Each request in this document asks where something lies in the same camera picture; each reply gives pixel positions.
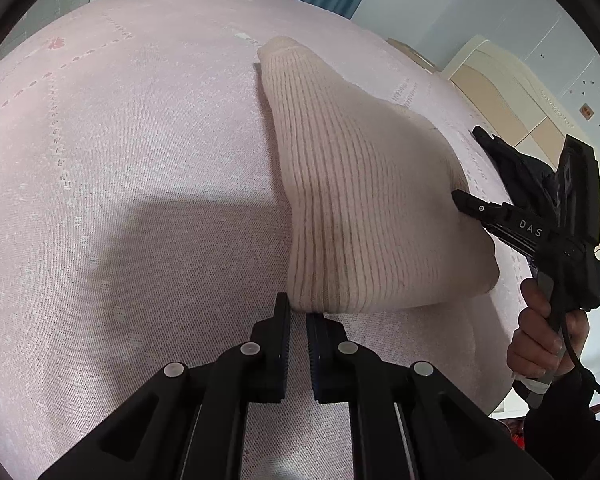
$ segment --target hand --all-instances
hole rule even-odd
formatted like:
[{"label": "hand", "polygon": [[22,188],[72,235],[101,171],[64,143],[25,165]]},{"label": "hand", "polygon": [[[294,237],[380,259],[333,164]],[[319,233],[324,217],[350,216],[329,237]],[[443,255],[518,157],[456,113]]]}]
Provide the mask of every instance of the hand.
[{"label": "hand", "polygon": [[[573,369],[573,362],[565,352],[560,360],[557,357],[562,342],[546,318],[551,313],[551,305],[532,278],[520,284],[520,292],[527,308],[518,316],[519,328],[507,349],[507,365],[515,373],[537,379],[548,370],[555,370],[556,376],[564,375]],[[567,314],[567,330],[571,345],[578,357],[589,335],[589,321],[584,310],[573,310]]]}]

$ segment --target cable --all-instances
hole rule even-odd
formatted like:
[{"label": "cable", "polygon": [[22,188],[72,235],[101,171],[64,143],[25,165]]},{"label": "cable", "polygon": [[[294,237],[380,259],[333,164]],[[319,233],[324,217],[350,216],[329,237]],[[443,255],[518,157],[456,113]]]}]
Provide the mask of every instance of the cable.
[{"label": "cable", "polygon": [[562,311],[562,315],[560,316],[560,327],[562,328],[562,339],[564,340],[564,345],[566,346],[567,353],[571,358],[571,362],[573,362],[573,365],[581,373],[584,380],[591,382],[593,389],[600,396],[600,385],[596,381],[593,372],[584,367],[584,365],[580,362],[580,359],[578,359],[576,352],[573,350],[573,346],[571,346],[571,338],[569,337],[569,332],[567,329],[567,315],[564,311]]}]

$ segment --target silver screw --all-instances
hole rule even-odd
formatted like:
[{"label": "silver screw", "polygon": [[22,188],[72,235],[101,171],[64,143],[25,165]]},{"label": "silver screw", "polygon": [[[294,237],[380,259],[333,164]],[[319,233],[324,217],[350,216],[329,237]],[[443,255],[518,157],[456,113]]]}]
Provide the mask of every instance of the silver screw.
[{"label": "silver screw", "polygon": [[240,352],[245,355],[256,355],[260,351],[260,345],[249,341],[240,347]]},{"label": "silver screw", "polygon": [[169,363],[164,367],[164,374],[167,377],[178,377],[182,375],[184,366],[182,363]]},{"label": "silver screw", "polygon": [[423,377],[428,377],[433,373],[433,366],[426,361],[418,361],[413,365],[413,371]]},{"label": "silver screw", "polygon": [[341,354],[355,354],[358,351],[358,345],[353,341],[343,341],[338,345],[338,350]]}]

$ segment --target bed sheet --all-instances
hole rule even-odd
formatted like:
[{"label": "bed sheet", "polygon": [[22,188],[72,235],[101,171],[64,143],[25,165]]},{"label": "bed sheet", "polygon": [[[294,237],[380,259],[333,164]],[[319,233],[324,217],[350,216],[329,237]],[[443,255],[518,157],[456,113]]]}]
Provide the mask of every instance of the bed sheet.
[{"label": "bed sheet", "polygon": [[[0,62],[0,460],[33,479],[160,366],[214,360],[268,317],[290,211],[256,50],[304,43],[344,78],[427,117],[471,191],[507,199],[450,82],[296,0],[98,0]],[[388,361],[429,360],[485,411],[526,261],[497,242],[480,298],[336,316]],[[303,316],[288,395],[250,409],[244,478],[352,478],[347,407],[318,406]]]}]

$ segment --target headboard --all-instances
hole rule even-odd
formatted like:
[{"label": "headboard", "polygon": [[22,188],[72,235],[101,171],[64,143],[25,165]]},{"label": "headboard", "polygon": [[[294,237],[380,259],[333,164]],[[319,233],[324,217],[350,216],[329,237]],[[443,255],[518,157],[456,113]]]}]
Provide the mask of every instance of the headboard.
[{"label": "headboard", "polygon": [[[568,134],[596,145],[530,68],[482,36],[462,47],[442,71],[483,115],[492,132],[519,152],[556,168]],[[596,154],[600,167],[600,154]],[[596,249],[600,259],[600,245]]]}]

